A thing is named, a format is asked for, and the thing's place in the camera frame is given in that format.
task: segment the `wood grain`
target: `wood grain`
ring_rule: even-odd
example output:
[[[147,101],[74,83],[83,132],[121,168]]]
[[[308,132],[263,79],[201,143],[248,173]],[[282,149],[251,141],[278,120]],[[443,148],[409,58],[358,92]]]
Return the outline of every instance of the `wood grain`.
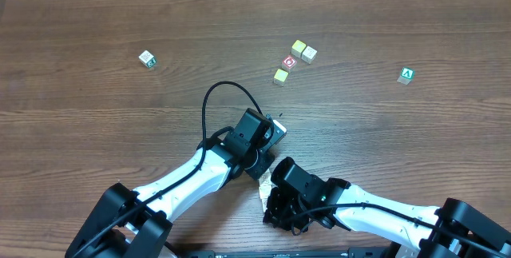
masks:
[[[511,229],[510,1],[7,0],[0,256],[62,256],[106,188],[185,162],[220,80],[283,114],[277,161],[410,204],[465,200]],[[281,88],[272,76],[296,39],[318,57]],[[138,61],[143,50],[155,69]],[[416,70],[410,85],[396,82],[403,66]],[[208,133],[248,106],[232,87],[215,90]],[[293,237],[262,216],[243,175],[193,205],[168,240],[216,251],[388,244],[317,225]]]

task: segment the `black cable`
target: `black cable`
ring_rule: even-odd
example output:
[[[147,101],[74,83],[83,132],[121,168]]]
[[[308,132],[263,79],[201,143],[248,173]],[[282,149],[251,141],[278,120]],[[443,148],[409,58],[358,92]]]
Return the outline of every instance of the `black cable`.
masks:
[[[488,252],[488,253],[490,253],[492,255],[495,255],[497,257],[500,257],[500,258],[510,258],[509,256],[507,256],[505,254],[497,252],[497,251],[495,251],[495,250],[493,250],[491,248],[488,248],[488,247],[486,247],[484,245],[481,245],[481,244],[479,244],[477,242],[474,242],[474,241],[472,241],[472,240],[470,240],[468,238],[465,238],[465,237],[459,236],[457,234],[454,234],[454,233],[452,233],[452,232],[450,232],[448,230],[445,230],[444,228],[440,228],[440,227],[438,227],[436,225],[426,223],[426,222],[424,222],[422,220],[419,220],[417,218],[413,218],[413,217],[407,216],[405,214],[402,214],[402,213],[397,212],[395,210],[383,207],[381,205],[371,204],[371,203],[364,203],[364,202],[362,202],[362,203],[332,204],[332,205],[327,205],[327,206],[323,206],[323,207],[313,208],[313,209],[309,209],[309,210],[306,210],[304,212],[295,214],[294,216],[291,216],[290,218],[287,218],[286,220],[283,220],[281,223],[286,223],[286,222],[289,222],[289,221],[292,221],[292,220],[296,220],[296,219],[298,219],[301,216],[308,215],[309,213],[313,213],[313,212],[328,210],[328,209],[332,209],[332,208],[347,208],[347,207],[375,208],[375,209],[378,209],[378,210],[382,210],[384,212],[387,212],[389,214],[392,214],[392,215],[397,216],[399,218],[402,218],[404,220],[408,220],[410,222],[413,222],[414,224],[430,228],[430,229],[432,229],[432,230],[434,230],[436,232],[440,232],[441,234],[444,234],[444,235],[449,236],[449,237],[451,237],[453,239],[459,240],[460,243],[465,243],[465,244],[468,244],[468,245],[473,246],[475,248],[479,248],[480,250]]]
[[[309,223],[305,224],[305,226],[303,226],[300,229],[300,232],[298,232],[298,233],[295,233],[295,225],[294,225],[294,222],[292,222],[291,223],[291,233],[293,233],[293,236],[300,236],[305,231],[305,229],[307,229],[307,227],[311,226],[311,224],[313,224],[314,222],[315,222],[314,220],[310,220]]]
[[[234,130],[234,128],[233,128],[232,126],[226,126],[226,127],[223,127],[222,129],[220,129],[220,130],[216,131],[215,133],[213,133],[213,134],[209,137],[209,139],[217,138],[218,136],[220,136],[220,135],[222,135],[222,134],[224,134],[224,133],[227,133],[227,132],[229,132],[229,131],[233,131],[233,130]],[[201,141],[201,142],[199,143],[199,145],[197,146],[197,150],[199,150],[199,149],[202,147],[202,145],[203,145],[203,144],[204,144],[204,141]]]
[[[248,98],[250,98],[250,100],[252,101],[254,106],[257,108],[257,111],[260,114],[263,114],[263,112],[261,111],[261,108],[257,104],[256,100],[252,97],[252,95],[243,86],[241,86],[241,85],[239,85],[239,84],[237,84],[235,82],[232,82],[232,81],[220,81],[220,82],[217,82],[217,83],[215,83],[214,85],[212,85],[208,89],[208,92],[204,96],[204,100],[202,102],[202,118],[201,118],[201,122],[202,122],[202,141],[206,141],[206,104],[208,103],[209,94],[218,85],[234,85],[237,88],[243,90],[243,92],[245,92],[245,94],[247,94]],[[204,158],[205,157],[206,157],[206,148],[203,147],[202,148],[202,155],[200,156],[200,161],[197,164],[197,166],[190,173],[188,173],[187,175],[185,175],[183,178],[179,179],[178,181],[172,183],[171,185],[169,185],[165,189],[160,190],[159,192],[157,192],[156,194],[154,194],[153,196],[151,196],[147,200],[144,200],[142,203],[140,203],[137,206],[135,206],[134,208],[131,208],[129,211],[124,212],[118,218],[114,219],[113,222],[110,225],[108,225],[107,227],[103,228],[98,234],[96,234],[93,238],[91,238],[89,241],[87,241],[87,243],[85,243],[83,246],[81,246],[80,249],[78,249],[78,251],[76,253],[74,253],[72,258],[77,258],[86,248],[88,248],[92,243],[94,243],[97,240],[101,239],[108,231],[110,231],[110,229],[114,228],[116,225],[120,224],[121,222],[123,222],[124,220],[129,218],[131,215],[135,214],[136,212],[142,210],[143,207],[145,207],[147,204],[149,204],[149,203],[153,202],[154,200],[162,197],[165,193],[169,192],[170,190],[174,189],[176,186],[180,185],[181,183],[185,182],[190,177],[192,177],[202,167],[202,164],[204,163]]]

